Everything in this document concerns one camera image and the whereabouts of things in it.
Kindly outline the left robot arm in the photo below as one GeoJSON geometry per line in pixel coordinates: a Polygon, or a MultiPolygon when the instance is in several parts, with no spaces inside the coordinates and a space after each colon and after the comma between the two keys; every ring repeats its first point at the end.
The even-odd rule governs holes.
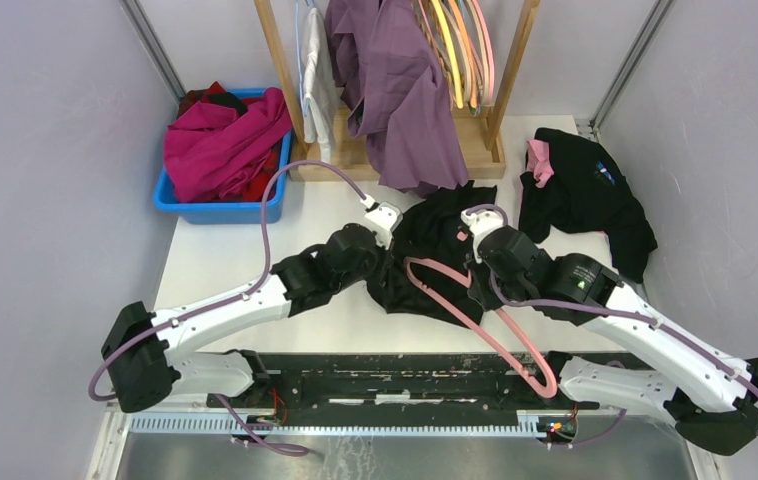
{"type": "Polygon", "coordinates": [[[206,351],[225,337],[327,305],[380,268],[388,245],[367,227],[350,223],[323,244],[275,263],[266,278],[185,306],[149,311],[142,302],[124,306],[101,348],[97,373],[111,381],[110,394],[125,413],[154,407],[171,396],[238,397],[263,380],[247,351],[206,351]]]}

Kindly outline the purple garment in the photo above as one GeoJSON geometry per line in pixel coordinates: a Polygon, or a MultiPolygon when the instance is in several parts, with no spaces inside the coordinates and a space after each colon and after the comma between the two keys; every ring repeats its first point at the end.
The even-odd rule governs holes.
{"type": "Polygon", "coordinates": [[[409,1],[332,1],[334,81],[381,185],[427,196],[469,176],[441,66],[409,1]]]}

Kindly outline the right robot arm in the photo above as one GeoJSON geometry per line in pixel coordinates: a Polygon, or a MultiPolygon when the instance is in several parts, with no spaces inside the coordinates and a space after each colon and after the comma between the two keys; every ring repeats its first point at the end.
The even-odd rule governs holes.
{"type": "Polygon", "coordinates": [[[562,353],[556,378],[564,396],[652,417],[718,455],[758,438],[758,357],[700,340],[590,256],[551,258],[503,223],[470,233],[473,259],[488,274],[474,282],[484,306],[532,308],[616,343],[646,366],[628,370],[562,353]]]}

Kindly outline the white skirt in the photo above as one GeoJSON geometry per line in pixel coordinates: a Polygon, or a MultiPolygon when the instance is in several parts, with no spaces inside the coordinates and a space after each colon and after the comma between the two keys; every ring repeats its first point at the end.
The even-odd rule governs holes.
{"type": "Polygon", "coordinates": [[[333,132],[338,93],[333,78],[324,18],[314,1],[305,1],[307,12],[297,14],[296,34],[299,92],[304,117],[304,138],[319,147],[320,160],[332,163],[336,148],[333,132]]]}

